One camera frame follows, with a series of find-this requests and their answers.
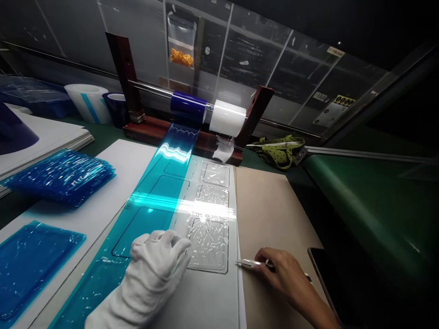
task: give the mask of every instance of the gloved hand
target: gloved hand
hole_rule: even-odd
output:
[[[87,317],[85,328],[143,328],[176,290],[191,260],[190,246],[172,230],[134,240],[122,282]]]

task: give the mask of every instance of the wooden stand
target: wooden stand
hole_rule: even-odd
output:
[[[129,40],[126,37],[108,32],[106,35],[131,118],[131,123],[123,127],[123,132],[130,139],[159,146],[171,124],[168,121],[145,116],[140,100],[140,92],[132,83],[132,81],[137,82],[137,77]],[[235,140],[235,150],[227,161],[228,164],[235,166],[241,164],[242,151],[249,143],[249,139],[273,94],[273,89],[259,86],[247,111],[247,119],[244,122],[241,133]],[[211,159],[217,147],[215,133],[200,131],[197,144],[193,148],[193,154]]]

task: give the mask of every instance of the sticker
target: sticker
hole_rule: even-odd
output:
[[[341,50],[334,48],[334,47],[329,47],[327,50],[328,53],[335,55],[337,57],[343,57],[344,52],[342,52]]]
[[[352,99],[352,98],[349,98],[349,97],[345,97],[345,96],[342,96],[342,95],[338,95],[334,99],[334,103],[340,104],[340,105],[343,105],[343,106],[351,106],[354,102],[355,102],[355,99]]]
[[[334,101],[315,118],[313,124],[329,128],[354,102],[355,100],[352,98],[338,95]]]
[[[319,92],[316,92],[313,98],[318,99],[319,101],[325,101],[328,96]]]

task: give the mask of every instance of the orange items in bag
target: orange items in bag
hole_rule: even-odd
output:
[[[193,64],[193,58],[190,54],[183,55],[181,51],[177,51],[174,48],[171,48],[171,55],[169,56],[169,59],[172,62],[186,65],[188,67],[192,67]]]

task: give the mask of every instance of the white film roll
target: white film roll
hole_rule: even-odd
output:
[[[241,132],[246,120],[247,110],[224,101],[216,100],[214,112],[210,119],[211,131],[236,137]]]
[[[106,88],[95,85],[66,85],[65,90],[83,119],[90,123],[111,123],[110,112],[102,97]]]

